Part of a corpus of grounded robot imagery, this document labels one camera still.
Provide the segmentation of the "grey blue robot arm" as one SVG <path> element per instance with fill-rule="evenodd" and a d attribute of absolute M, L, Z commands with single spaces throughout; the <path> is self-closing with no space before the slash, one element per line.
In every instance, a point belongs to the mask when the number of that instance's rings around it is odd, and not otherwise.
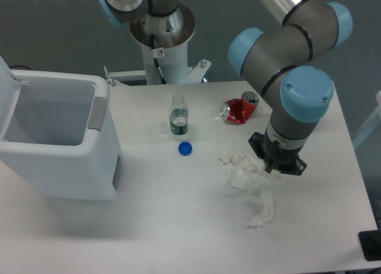
<path fill-rule="evenodd" d="M 234 38 L 228 60 L 235 71 L 272 108 L 264 133 L 254 133 L 249 144 L 265 170 L 301 175 L 306 163 L 299 152 L 333 97 L 334 85 L 310 61 L 347 40 L 353 28 L 348 9 L 319 0 L 260 0 L 281 24 L 267 35 L 249 28 Z M 146 81 L 151 85 L 188 80 L 187 48 L 195 19 L 179 0 L 99 0 L 112 23 L 129 23 L 142 48 Z"/>

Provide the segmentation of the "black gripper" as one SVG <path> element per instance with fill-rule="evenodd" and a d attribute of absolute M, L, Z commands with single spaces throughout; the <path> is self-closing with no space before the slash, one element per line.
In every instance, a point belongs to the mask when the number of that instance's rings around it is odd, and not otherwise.
<path fill-rule="evenodd" d="M 286 175 L 302 175 L 307 164 L 300 159 L 299 152 L 302 149 L 286 149 L 278 140 L 271 141 L 268 134 L 255 132 L 248 140 L 251 148 L 264 164 L 264 170 L 271 173 L 273 170 Z"/>

